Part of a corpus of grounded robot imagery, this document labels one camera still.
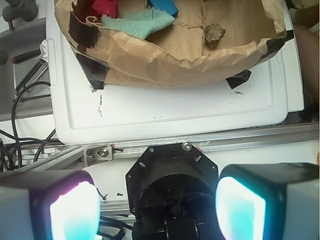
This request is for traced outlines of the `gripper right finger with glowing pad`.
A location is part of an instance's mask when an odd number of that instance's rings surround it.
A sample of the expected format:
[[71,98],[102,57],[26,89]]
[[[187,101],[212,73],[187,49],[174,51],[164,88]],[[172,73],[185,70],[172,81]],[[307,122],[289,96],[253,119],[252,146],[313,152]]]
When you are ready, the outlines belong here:
[[318,240],[317,164],[229,164],[220,173],[215,207],[226,240]]

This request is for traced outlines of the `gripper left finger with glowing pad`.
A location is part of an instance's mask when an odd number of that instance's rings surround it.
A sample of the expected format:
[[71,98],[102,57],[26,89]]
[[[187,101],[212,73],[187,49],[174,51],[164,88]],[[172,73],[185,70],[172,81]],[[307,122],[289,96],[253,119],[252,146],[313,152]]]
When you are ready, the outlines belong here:
[[94,240],[100,197],[85,170],[0,174],[2,240]]

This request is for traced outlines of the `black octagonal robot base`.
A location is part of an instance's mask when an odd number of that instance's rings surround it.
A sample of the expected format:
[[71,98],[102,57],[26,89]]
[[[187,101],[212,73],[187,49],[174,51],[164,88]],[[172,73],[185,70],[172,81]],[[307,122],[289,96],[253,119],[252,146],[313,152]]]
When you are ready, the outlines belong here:
[[218,166],[190,143],[154,145],[125,176],[135,240],[220,240]]

